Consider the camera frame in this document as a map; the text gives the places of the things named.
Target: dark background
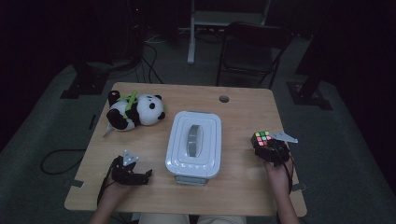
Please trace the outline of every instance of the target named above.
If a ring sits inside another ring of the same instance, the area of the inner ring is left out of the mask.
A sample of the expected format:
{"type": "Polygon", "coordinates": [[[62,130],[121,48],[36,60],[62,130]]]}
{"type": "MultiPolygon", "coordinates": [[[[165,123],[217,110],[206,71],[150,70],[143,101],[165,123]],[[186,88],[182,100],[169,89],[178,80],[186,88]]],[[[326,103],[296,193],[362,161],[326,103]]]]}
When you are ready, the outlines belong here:
{"type": "MultiPolygon", "coordinates": [[[[261,12],[257,8],[263,4],[252,0],[197,2],[197,9],[251,12],[261,12]]],[[[141,10],[131,20],[126,6],[127,2],[108,0],[2,1],[1,148],[53,77],[71,62],[111,64],[115,58],[128,57],[124,53],[129,43],[124,29],[128,22],[143,22],[176,41],[177,27],[190,23],[190,2],[132,1],[131,6],[141,10]]],[[[394,191],[395,11],[395,3],[388,0],[277,0],[267,19],[267,24],[313,36],[296,72],[321,76],[337,87],[394,191]],[[313,65],[322,62],[325,65],[314,69],[313,65]]]]}

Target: gray carpet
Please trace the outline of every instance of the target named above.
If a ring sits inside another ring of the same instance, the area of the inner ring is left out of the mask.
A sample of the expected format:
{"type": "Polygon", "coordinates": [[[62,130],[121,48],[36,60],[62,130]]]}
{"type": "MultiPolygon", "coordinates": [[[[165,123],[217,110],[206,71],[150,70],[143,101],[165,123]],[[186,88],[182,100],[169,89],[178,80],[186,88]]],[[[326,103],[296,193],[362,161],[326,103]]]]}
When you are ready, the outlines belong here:
{"type": "MultiPolygon", "coordinates": [[[[219,44],[197,41],[195,64],[187,64],[188,38],[178,45],[151,43],[158,51],[154,69],[165,84],[215,84],[219,44]]],[[[396,200],[381,175],[359,129],[349,115],[337,89],[322,82],[319,89],[333,110],[318,106],[295,105],[286,82],[304,82],[295,74],[309,41],[295,37],[285,52],[273,87],[285,132],[299,139],[290,144],[300,181],[308,186],[304,199],[306,223],[396,223],[396,200]]],[[[152,62],[154,51],[145,48],[145,59],[152,62]]],[[[92,63],[99,69],[108,65],[92,63]]],[[[102,95],[81,95],[60,99],[76,73],[66,67],[48,86],[34,110],[0,154],[0,223],[87,223],[92,212],[68,211],[64,200],[77,167],[63,175],[45,175],[40,170],[44,156],[54,149],[85,148],[92,136],[92,117],[97,120],[106,93],[115,82],[149,82],[149,68],[113,72],[102,95]]],[[[220,85],[263,88],[257,78],[232,75],[220,85]]],[[[83,152],[51,157],[45,168],[62,170],[77,161],[83,152]]],[[[249,217],[248,224],[276,223],[273,217],[249,217]]]]}

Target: human arm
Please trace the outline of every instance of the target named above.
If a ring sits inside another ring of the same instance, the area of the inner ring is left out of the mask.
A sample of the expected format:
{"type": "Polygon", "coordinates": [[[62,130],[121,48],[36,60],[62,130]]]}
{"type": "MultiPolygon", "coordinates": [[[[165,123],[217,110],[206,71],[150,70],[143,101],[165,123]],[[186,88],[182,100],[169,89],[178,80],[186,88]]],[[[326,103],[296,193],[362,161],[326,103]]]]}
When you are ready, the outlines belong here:
{"type": "Polygon", "coordinates": [[[107,187],[90,220],[90,224],[107,224],[113,211],[128,197],[133,188],[133,186],[115,182],[110,175],[107,180],[107,187]]]}
{"type": "MultiPolygon", "coordinates": [[[[282,224],[298,224],[299,220],[295,213],[293,204],[290,199],[289,179],[288,173],[284,166],[279,165],[274,167],[270,162],[264,161],[264,167],[268,176],[271,190],[274,194],[277,214],[282,224]]],[[[293,161],[289,159],[285,162],[286,167],[290,172],[290,177],[293,176],[293,161]]]]}

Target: wooden table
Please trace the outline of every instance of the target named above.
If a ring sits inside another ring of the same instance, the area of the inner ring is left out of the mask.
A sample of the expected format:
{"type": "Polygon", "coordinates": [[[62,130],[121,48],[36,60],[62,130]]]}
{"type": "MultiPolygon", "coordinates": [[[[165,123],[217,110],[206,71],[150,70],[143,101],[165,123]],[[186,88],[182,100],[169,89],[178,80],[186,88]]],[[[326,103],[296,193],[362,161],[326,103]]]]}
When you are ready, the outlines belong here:
{"type": "MultiPolygon", "coordinates": [[[[116,83],[121,94],[160,94],[166,105],[166,118],[153,126],[138,126],[128,132],[104,136],[108,103],[97,123],[79,166],[76,180],[64,206],[69,210],[95,210],[96,198],[110,163],[128,149],[137,156],[134,172],[152,169],[148,185],[137,186],[120,212],[172,213],[190,215],[272,216],[276,206],[260,158],[254,155],[250,137],[257,131],[283,131],[274,95],[269,90],[116,83]],[[222,103],[220,96],[230,101],[222,103]],[[175,115],[183,110],[210,112],[221,118],[222,152],[219,174],[205,186],[177,184],[165,167],[166,150],[175,115]]],[[[298,183],[294,172],[294,184],[298,183]]],[[[299,217],[306,214],[303,194],[291,193],[299,217]]]]}

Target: small round object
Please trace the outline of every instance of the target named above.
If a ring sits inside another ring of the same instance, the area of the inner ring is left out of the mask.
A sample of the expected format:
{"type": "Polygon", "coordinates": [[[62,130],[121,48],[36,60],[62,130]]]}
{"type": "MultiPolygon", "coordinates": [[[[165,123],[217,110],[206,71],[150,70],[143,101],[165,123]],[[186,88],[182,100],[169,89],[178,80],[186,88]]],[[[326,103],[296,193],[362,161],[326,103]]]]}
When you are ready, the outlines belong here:
{"type": "Polygon", "coordinates": [[[221,96],[219,97],[219,100],[220,100],[222,103],[228,103],[228,102],[230,101],[230,97],[228,97],[228,96],[226,96],[226,95],[221,95],[221,96]]]}

